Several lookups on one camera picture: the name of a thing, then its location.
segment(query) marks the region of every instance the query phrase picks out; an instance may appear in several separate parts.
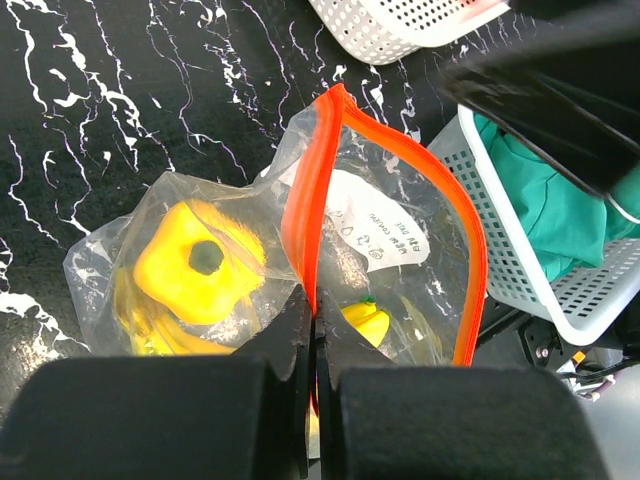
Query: black dot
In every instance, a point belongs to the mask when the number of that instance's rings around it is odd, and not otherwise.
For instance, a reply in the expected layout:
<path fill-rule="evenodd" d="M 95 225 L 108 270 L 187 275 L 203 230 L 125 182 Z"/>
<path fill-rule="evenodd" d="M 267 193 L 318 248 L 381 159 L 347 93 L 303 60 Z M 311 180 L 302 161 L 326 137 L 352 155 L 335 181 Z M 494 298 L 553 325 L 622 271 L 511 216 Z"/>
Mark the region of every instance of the black dot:
<path fill-rule="evenodd" d="M 217 272 L 224 260 L 224 253 L 216 242 L 206 240 L 191 247 L 189 266 L 202 275 Z"/>

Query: yellow plastic object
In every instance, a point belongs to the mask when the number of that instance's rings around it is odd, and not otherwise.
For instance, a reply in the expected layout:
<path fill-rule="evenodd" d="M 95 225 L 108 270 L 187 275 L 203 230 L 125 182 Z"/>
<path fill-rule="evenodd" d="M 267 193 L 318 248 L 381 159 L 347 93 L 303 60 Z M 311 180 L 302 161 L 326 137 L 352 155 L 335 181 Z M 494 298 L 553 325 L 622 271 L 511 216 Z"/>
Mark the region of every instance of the yellow plastic object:
<path fill-rule="evenodd" d="M 128 285 L 123 268 L 116 273 L 114 310 L 131 338 L 136 355 L 229 354 L 235 348 L 220 345 L 183 331 L 162 305 L 140 289 Z"/>
<path fill-rule="evenodd" d="M 213 205 L 191 200 L 167 212 L 133 271 L 144 293 L 192 325 L 224 320 L 240 299 L 263 282 L 206 225 L 225 232 L 264 266 L 262 244 L 250 230 Z"/>
<path fill-rule="evenodd" d="M 391 323 L 389 315 L 378 310 L 378 306 L 372 300 L 349 305 L 342 309 L 342 314 L 360 335 L 376 348 L 382 343 Z"/>

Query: black marble surface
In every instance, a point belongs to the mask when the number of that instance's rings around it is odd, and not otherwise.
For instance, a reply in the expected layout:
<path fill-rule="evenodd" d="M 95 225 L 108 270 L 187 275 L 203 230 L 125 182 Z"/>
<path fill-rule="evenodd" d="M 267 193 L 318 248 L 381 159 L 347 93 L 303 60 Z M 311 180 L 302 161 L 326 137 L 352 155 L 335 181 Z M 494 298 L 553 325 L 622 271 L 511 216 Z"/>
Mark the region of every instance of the black marble surface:
<path fill-rule="evenodd" d="M 0 417 L 43 362 L 86 355 L 66 250 L 165 170 L 245 185 L 288 119 L 344 82 L 427 145 L 455 114 L 438 71 L 538 32 L 508 13 L 371 67 L 306 0 L 7 0 L 0 14 Z"/>

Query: yellow banana toy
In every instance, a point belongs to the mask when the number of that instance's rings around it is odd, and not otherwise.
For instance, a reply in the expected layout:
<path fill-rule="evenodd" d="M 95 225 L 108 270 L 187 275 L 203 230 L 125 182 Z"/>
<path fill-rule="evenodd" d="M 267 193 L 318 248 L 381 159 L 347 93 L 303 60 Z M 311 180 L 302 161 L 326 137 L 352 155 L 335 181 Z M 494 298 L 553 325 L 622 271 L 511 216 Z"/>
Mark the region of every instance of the yellow banana toy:
<path fill-rule="evenodd" d="M 225 355 L 235 349 L 182 330 L 166 307 L 131 285 L 124 268 L 116 273 L 114 311 L 136 355 Z"/>
<path fill-rule="evenodd" d="M 382 310 L 378 310 L 375 300 L 371 297 L 343 308 L 342 314 L 358 330 L 360 335 L 376 348 L 382 343 L 391 324 L 389 315 Z"/>

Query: orange zipper seal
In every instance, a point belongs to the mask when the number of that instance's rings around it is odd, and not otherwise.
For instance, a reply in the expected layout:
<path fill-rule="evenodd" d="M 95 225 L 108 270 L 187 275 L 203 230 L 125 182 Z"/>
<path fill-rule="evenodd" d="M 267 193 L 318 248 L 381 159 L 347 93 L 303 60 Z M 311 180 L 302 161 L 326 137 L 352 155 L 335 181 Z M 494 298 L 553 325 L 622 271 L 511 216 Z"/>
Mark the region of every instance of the orange zipper seal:
<path fill-rule="evenodd" d="M 281 237 L 284 251 L 301 280 L 315 316 L 318 257 L 322 225 L 331 173 L 336 163 L 344 98 L 321 95 L 313 102 L 318 124 L 311 144 L 300 159 L 296 179 L 282 216 Z"/>
<path fill-rule="evenodd" d="M 466 190 L 432 153 L 406 135 L 381 125 L 355 104 L 342 85 L 332 87 L 313 104 L 318 126 L 303 155 L 282 220 L 282 240 L 293 268 L 302 280 L 313 313 L 322 225 L 336 161 L 342 125 L 396 155 L 428 178 L 460 215 L 469 243 L 469 281 L 453 356 L 454 365 L 471 365 L 487 288 L 488 253 L 480 218 Z"/>

